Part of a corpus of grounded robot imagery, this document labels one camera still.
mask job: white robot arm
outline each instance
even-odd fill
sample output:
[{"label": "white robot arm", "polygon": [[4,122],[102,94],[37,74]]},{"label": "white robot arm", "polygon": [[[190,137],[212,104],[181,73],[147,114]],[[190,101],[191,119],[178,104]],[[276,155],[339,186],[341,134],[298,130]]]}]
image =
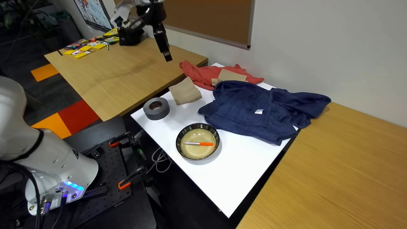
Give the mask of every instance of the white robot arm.
[{"label": "white robot arm", "polygon": [[[28,167],[39,184],[41,198],[50,199],[50,208],[81,199],[98,174],[98,162],[77,153],[65,141],[49,129],[30,127],[25,119],[26,92],[17,81],[0,76],[0,160]],[[36,190],[27,183],[28,211],[37,212]]]}]

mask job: yellow object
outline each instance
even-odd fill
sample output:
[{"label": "yellow object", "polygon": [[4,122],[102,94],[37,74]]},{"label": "yellow object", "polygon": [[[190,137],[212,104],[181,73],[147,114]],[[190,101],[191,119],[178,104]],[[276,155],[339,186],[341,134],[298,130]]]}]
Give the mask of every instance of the yellow object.
[{"label": "yellow object", "polygon": [[98,44],[93,45],[93,48],[102,49],[106,45],[107,45],[107,43],[102,41],[102,43],[98,43]]},{"label": "yellow object", "polygon": [[64,52],[64,55],[72,55],[74,53],[74,49],[68,49]]},{"label": "yellow object", "polygon": [[36,81],[42,81],[59,73],[59,71],[51,63],[47,63],[42,67],[32,69],[31,73],[35,76]]},{"label": "yellow object", "polygon": [[79,48],[81,50],[86,52],[86,50],[89,50],[92,46],[91,45],[84,45],[82,48]]},{"label": "yellow object", "polygon": [[116,41],[119,41],[119,36],[110,36],[110,38],[105,39],[105,41],[116,43]]},{"label": "yellow object", "polygon": [[74,54],[74,57],[75,58],[82,58],[82,57],[88,55],[88,54],[91,54],[91,52],[79,52],[79,53]]},{"label": "yellow object", "polygon": [[112,30],[106,31],[103,35],[105,35],[105,36],[117,35],[117,27],[114,27]]},{"label": "yellow object", "polygon": [[67,138],[72,136],[72,132],[64,123],[61,115],[59,113],[54,113],[45,119],[35,123],[32,127],[35,128],[47,128],[51,129],[54,133],[56,133],[61,138]]}]

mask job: wall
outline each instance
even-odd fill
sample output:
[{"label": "wall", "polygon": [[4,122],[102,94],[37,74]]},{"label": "wall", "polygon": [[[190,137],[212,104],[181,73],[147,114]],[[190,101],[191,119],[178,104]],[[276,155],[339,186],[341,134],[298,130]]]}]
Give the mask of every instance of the wall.
[{"label": "wall", "polygon": [[273,85],[407,127],[407,1],[257,0],[250,50],[168,30],[212,62],[241,63]]}]

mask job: roll of tape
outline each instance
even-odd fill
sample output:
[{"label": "roll of tape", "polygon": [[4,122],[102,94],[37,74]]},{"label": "roll of tape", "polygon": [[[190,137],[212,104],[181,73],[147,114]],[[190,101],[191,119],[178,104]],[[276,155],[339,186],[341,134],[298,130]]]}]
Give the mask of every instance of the roll of tape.
[{"label": "roll of tape", "polygon": [[170,105],[164,97],[152,97],[143,108],[149,119],[162,119],[170,113]]}]

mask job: blue cloth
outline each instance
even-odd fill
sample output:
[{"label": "blue cloth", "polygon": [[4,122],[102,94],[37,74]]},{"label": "blue cloth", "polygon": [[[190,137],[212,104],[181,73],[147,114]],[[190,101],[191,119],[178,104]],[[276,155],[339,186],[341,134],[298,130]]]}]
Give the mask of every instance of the blue cloth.
[{"label": "blue cloth", "polygon": [[218,83],[214,96],[214,101],[199,109],[208,123],[276,144],[297,133],[293,124],[308,125],[331,101],[321,94],[266,90],[243,81]]}]

